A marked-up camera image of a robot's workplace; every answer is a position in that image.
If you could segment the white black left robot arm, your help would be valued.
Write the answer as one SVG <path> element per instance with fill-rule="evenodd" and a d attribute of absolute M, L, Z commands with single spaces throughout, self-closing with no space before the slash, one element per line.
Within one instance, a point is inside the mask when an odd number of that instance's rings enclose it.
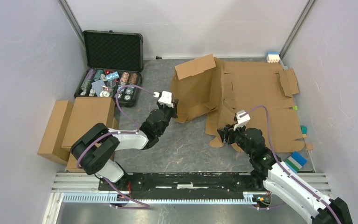
<path fill-rule="evenodd" d="M 178 99 L 170 104 L 159 100 L 157 105 L 158 108 L 150 112 L 138 131 L 116 130 L 103 123 L 95 124 L 70 149 L 78 166 L 88 175 L 109 180 L 116 190 L 123 190 L 128 178 L 111 156 L 120 150 L 146 150 L 159 141 L 171 119 L 177 117 Z"/>

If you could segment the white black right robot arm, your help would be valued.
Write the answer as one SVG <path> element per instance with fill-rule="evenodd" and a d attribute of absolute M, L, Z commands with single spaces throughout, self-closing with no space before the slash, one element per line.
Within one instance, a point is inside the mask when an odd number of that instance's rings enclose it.
<path fill-rule="evenodd" d="M 351 224 L 347 203 L 312 187 L 265 144 L 257 128 L 226 125 L 218 131 L 223 143 L 237 144 L 249 156 L 253 167 L 250 183 L 255 190 L 266 189 L 295 210 L 308 224 Z"/>

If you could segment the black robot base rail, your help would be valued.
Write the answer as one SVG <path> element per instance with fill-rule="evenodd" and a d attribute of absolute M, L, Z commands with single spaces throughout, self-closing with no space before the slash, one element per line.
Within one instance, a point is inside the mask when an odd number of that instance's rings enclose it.
<path fill-rule="evenodd" d="M 272 194 L 252 173 L 241 172 L 129 173 L 115 186 L 132 199 L 144 200 L 242 199 L 245 192 Z"/>

